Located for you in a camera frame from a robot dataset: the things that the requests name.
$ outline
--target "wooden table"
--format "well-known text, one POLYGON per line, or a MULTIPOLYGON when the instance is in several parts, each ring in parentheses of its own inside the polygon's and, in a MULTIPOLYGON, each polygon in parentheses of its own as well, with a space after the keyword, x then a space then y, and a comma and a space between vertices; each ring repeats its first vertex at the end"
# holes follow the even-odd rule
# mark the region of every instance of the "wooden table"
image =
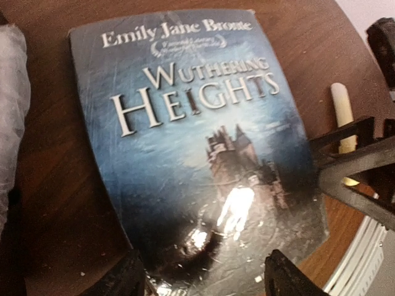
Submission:
MULTIPOLYGON (((277 53, 308 137, 335 127, 330 84, 344 83, 356 117, 393 117, 384 79, 334 1, 5 0, 4 15, 26 34, 31 109, 17 180, 29 296, 76 295, 124 254, 127 244, 84 130, 67 32, 98 20, 157 10, 254 9, 277 53)), ((327 198, 330 238, 301 268, 323 286, 363 218, 327 198)))

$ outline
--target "white plastic wrap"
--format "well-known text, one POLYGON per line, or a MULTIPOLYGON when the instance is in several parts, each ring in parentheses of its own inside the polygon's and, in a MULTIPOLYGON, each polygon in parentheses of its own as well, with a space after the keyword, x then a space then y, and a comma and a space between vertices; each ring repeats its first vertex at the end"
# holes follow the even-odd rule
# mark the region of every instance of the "white plastic wrap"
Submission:
POLYGON ((0 235, 7 221, 19 144, 30 105, 26 42, 13 25, 0 26, 0 235))

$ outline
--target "black metal object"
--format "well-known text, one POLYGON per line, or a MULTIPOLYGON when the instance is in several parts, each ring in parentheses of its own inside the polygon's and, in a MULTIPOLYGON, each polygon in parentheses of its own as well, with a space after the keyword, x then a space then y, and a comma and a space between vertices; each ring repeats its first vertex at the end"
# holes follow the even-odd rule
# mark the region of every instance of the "black metal object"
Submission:
POLYGON ((0 239, 0 295, 26 296, 22 262, 22 195, 19 188, 13 188, 8 199, 7 223, 0 239))
POLYGON ((80 296, 143 296, 145 272, 136 250, 130 250, 95 285, 80 296))
POLYGON ((391 202, 395 181, 394 121, 385 121, 387 138, 374 139, 373 128, 373 117, 362 118, 310 141, 318 164, 317 187, 323 193, 395 230, 395 207, 391 202), (320 153, 324 146, 354 134, 358 136, 359 142, 355 152, 342 155, 320 153), (342 180, 346 176, 366 180, 380 198, 374 199, 353 187, 345 186, 342 180))
POLYGON ((381 18, 367 30, 368 42, 390 89, 395 90, 395 20, 381 18))
POLYGON ((2 12, 0 10, 0 26, 7 25, 7 24, 8 24, 8 20, 6 19, 6 17, 4 16, 4 14, 2 14, 2 12))
POLYGON ((266 257, 265 290, 267 296, 328 296, 279 250, 266 257))

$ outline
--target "castle tower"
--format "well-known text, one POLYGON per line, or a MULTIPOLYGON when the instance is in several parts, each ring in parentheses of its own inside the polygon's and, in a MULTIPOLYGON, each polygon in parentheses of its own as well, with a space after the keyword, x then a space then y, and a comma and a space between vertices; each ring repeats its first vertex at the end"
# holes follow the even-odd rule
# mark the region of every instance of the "castle tower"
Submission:
POLYGON ((225 126, 221 126, 221 132, 223 134, 223 137, 225 139, 225 144, 227 145, 228 150, 234 150, 235 146, 233 145, 233 141, 231 137, 229 137, 228 131, 225 128, 225 126))
POLYGON ((210 169, 214 184, 224 199, 237 185, 240 176, 244 176, 246 172, 235 150, 226 150, 216 154, 210 164, 210 169))
POLYGON ((217 142, 223 143, 225 146, 227 145, 225 141, 225 136, 222 134, 222 131, 220 129, 217 131, 217 142))
POLYGON ((251 140, 244 134, 239 125, 236 125, 236 140, 233 142, 241 157, 246 157, 255 165, 259 165, 255 148, 251 140))
POLYGON ((207 143, 209 144, 209 150, 214 151, 214 146, 217 144, 217 139, 215 135, 206 139, 207 139, 207 143))
POLYGON ((269 167, 272 169, 273 173, 276 176, 276 180, 272 183, 273 186, 273 191, 275 193, 275 197, 277 199, 277 202, 279 204, 279 206, 285 210, 288 208, 288 205, 286 203, 285 200, 285 190, 283 188, 283 186, 281 185, 281 179, 280 179, 280 175, 278 174, 278 170, 276 168, 276 165, 274 164, 274 162, 269 162, 268 163, 269 167))

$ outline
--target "book cover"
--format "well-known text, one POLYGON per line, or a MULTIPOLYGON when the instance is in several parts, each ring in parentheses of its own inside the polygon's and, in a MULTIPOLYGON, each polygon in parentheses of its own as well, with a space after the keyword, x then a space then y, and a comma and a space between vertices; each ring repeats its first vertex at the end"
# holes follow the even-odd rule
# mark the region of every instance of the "book cover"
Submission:
POLYGON ((327 237, 302 121, 249 10, 158 12, 70 32, 96 162, 160 296, 264 291, 264 260, 327 237))

